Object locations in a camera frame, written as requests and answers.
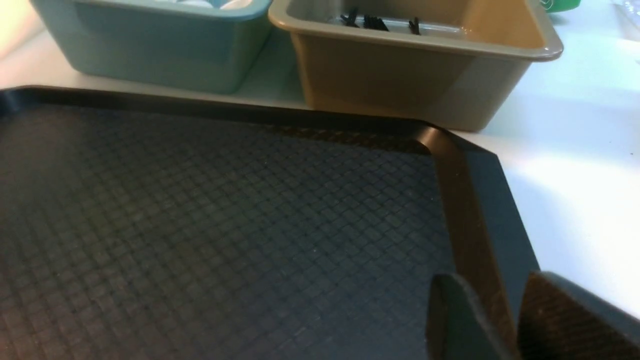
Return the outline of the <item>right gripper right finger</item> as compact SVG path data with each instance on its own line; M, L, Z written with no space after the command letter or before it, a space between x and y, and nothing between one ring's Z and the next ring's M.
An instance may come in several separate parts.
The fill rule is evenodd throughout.
M524 360L637 360L638 319L550 271L532 272L519 308Z

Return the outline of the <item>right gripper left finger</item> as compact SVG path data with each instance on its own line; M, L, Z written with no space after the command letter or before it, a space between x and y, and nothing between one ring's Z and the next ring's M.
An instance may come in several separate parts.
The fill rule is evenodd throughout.
M430 281L425 344L430 360L514 360L471 285L454 273Z

